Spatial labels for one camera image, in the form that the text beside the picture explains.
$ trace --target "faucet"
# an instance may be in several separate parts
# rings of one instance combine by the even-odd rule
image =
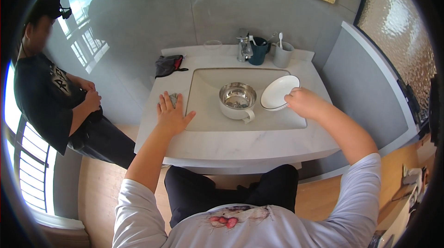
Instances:
[[[253,56],[248,29],[240,28],[236,38],[239,39],[239,45],[237,46],[237,60],[240,62],[246,62],[247,59],[250,59]]]

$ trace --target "sink basin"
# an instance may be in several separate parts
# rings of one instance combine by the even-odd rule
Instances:
[[[191,81],[186,113],[197,114],[188,124],[188,131],[262,131],[305,129],[307,120],[290,108],[280,111],[267,111],[260,103],[265,88],[275,79],[289,75],[287,70],[261,68],[205,68],[196,69]],[[254,106],[256,118],[245,124],[243,120],[233,120],[219,109],[219,90],[228,83],[246,83],[257,93]]]

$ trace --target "gray towel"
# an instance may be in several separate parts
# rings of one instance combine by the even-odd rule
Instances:
[[[179,68],[182,64],[182,55],[160,56],[156,61],[156,78],[166,77],[174,71],[187,71],[187,68]]]
[[[177,96],[178,96],[177,93],[173,93],[173,94],[169,95],[171,103],[173,104],[173,108],[176,108]]]

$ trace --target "hand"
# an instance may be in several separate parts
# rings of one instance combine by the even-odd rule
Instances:
[[[99,93],[97,91],[88,91],[85,96],[85,103],[88,110],[91,112],[100,110],[100,100],[102,99],[101,96],[99,96]]]
[[[290,94],[285,95],[284,100],[299,116],[308,119],[316,119],[330,106],[323,98],[313,91],[303,87],[295,87]]]
[[[79,87],[85,91],[96,91],[96,85],[89,80],[79,78],[77,82],[79,84]]]
[[[173,108],[168,92],[159,96],[157,105],[157,128],[171,137],[181,133],[196,115],[195,111],[182,115],[182,94],[177,97],[176,108]]]

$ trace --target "white countertop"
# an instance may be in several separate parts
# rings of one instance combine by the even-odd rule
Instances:
[[[271,55],[267,55],[260,66],[238,62],[237,45],[223,45],[216,50],[207,50],[203,46],[171,48],[162,50],[162,54],[186,55],[181,68],[189,70],[174,72],[167,77],[156,79],[143,110],[135,152],[139,151],[157,123],[156,105],[160,94],[164,91],[170,94],[182,93],[185,113],[195,69],[212,67],[278,69],[273,65]],[[286,70],[300,79],[301,86],[331,102],[319,74],[311,63],[313,55],[313,52],[295,50]],[[338,150],[336,142],[318,123],[307,120],[305,129],[235,132],[185,130],[171,141],[164,163],[195,167],[239,167],[272,160],[277,164],[284,164],[329,156]]]

